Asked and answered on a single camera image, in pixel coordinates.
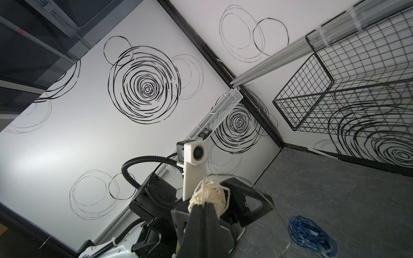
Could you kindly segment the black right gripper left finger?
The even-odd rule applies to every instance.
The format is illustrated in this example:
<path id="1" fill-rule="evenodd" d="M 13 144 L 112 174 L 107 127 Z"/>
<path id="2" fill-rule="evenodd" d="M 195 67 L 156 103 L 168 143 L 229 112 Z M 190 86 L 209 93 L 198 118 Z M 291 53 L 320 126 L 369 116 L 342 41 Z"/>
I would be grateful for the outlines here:
<path id="1" fill-rule="evenodd" d="M 180 243 L 177 258 L 204 258 L 204 206 L 195 205 L 191 212 L 181 206 L 175 210 L 175 228 Z"/>

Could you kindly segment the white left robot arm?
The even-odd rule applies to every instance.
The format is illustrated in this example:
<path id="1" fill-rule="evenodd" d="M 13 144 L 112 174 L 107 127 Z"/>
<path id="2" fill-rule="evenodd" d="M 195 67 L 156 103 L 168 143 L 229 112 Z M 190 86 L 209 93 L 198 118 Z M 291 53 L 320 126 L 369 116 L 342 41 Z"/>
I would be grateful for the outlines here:
<path id="1" fill-rule="evenodd" d="M 237 239 L 232 223 L 247 226 L 273 209 L 272 198 L 231 177 L 216 182 L 207 177 L 206 156 L 196 152 L 173 160 L 141 156 L 122 165 L 124 178 L 139 194 L 131 203 L 138 219 L 109 242 L 86 241 L 80 258 L 227 258 Z M 139 184 L 129 168 L 139 163 L 163 163 L 177 168 L 188 196 L 177 199 L 175 189 L 150 175 Z"/>

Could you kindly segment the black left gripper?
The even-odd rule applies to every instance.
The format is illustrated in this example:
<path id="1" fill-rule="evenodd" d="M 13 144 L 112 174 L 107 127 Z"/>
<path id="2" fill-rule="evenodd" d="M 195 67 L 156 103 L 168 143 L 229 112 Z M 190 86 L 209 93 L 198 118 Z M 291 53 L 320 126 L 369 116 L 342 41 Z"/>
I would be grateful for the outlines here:
<path id="1" fill-rule="evenodd" d="M 132 253 L 139 258 L 229 257 L 237 246 L 233 224 L 249 226 L 273 211 L 274 202 L 234 177 L 220 186 L 230 190 L 224 195 L 229 208 L 218 217 L 212 203 L 196 204 L 189 211 L 189 201 L 177 199 L 173 186 L 156 174 L 148 176 L 129 204 L 144 221 Z"/>

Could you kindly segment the black object in shelf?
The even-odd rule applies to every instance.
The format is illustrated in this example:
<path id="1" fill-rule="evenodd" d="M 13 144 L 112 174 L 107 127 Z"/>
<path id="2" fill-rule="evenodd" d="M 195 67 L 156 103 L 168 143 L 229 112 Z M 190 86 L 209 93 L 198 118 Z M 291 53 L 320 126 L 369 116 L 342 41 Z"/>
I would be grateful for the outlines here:
<path id="1" fill-rule="evenodd" d="M 199 134 L 198 137 L 201 138 L 202 140 L 207 140 L 207 138 L 212 134 L 212 130 L 210 129 L 204 129 L 202 130 Z"/>

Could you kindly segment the white mesh wall shelf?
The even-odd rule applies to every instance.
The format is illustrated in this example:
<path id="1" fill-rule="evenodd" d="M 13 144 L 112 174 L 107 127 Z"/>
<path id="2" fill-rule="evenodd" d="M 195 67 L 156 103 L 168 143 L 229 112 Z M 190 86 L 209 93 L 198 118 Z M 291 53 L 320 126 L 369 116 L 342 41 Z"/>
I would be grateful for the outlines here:
<path id="1" fill-rule="evenodd" d="M 223 94 L 186 140 L 202 140 L 198 134 L 204 129 L 210 129 L 213 133 L 242 99 L 238 89 L 231 89 Z"/>

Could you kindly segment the aluminium wall rail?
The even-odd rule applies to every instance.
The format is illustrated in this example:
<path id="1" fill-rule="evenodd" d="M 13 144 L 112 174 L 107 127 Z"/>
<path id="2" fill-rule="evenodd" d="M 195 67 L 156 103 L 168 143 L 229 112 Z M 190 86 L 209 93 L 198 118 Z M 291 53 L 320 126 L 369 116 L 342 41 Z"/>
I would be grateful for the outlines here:
<path id="1" fill-rule="evenodd" d="M 387 16 L 412 6 L 413 2 L 408 0 L 359 1 L 350 5 L 337 16 L 322 22 L 307 35 L 292 42 L 265 61 L 237 76 L 231 81 L 231 85 L 237 87 L 251 82 L 301 57 L 329 47 L 353 33 L 361 32 Z"/>

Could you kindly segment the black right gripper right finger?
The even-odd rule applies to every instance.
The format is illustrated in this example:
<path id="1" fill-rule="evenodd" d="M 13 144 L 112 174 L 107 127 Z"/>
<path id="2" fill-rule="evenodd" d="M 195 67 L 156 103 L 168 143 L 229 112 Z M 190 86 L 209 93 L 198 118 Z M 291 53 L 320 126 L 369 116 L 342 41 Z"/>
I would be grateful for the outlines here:
<path id="1" fill-rule="evenodd" d="M 206 204 L 206 257 L 229 258 L 235 242 L 231 230 L 222 228 L 215 207 Z"/>

